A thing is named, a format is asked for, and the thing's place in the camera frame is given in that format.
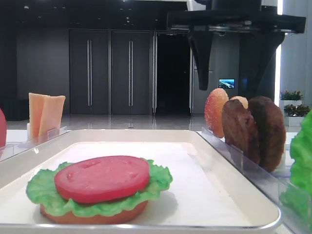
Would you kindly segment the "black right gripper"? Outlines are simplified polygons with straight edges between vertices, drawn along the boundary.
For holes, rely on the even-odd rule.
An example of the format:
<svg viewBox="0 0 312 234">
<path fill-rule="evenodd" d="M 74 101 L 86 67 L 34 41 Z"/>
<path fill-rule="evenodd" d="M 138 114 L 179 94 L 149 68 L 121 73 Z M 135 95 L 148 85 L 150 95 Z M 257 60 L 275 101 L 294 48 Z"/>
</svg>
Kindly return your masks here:
<svg viewBox="0 0 312 234">
<path fill-rule="evenodd" d="M 283 33 L 304 33 L 306 18 L 277 13 L 261 0 L 188 0 L 186 11 L 170 11 L 167 28 L 189 30 L 200 90 L 209 84 L 209 62 L 214 34 L 248 32 L 239 40 L 239 95 L 274 100 L 276 49 Z"/>
</svg>

